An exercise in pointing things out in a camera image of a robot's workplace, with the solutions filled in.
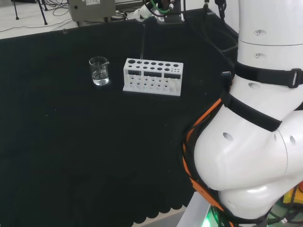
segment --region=black tablecloth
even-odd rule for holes
[[[0,41],[2,227],[128,227],[188,205],[182,132],[230,68],[185,24],[151,19],[144,58],[184,63],[181,97],[123,92],[141,32],[126,21]],[[104,87],[90,76],[97,55],[110,61]]]

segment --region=water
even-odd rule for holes
[[[108,83],[108,74],[104,71],[94,71],[93,75],[93,82],[96,85],[102,86]]]

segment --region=floor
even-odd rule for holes
[[[0,0],[0,39],[78,27],[71,19],[68,9],[57,9],[54,12],[55,8],[47,6],[49,11],[44,11],[44,14],[48,25],[45,26],[38,4],[16,2],[16,7],[19,20],[16,20],[13,3],[10,0]]]

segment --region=glass beaker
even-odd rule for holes
[[[105,57],[93,57],[89,61],[91,76],[94,84],[102,86],[109,82],[108,68],[109,61]]]

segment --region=green cable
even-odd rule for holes
[[[157,7],[157,5],[153,2],[153,0],[151,0],[151,4],[152,4],[152,6],[153,6],[156,10],[158,10],[160,13],[163,13],[163,14],[169,13],[169,9],[168,9],[168,10],[159,9],[159,8]]]

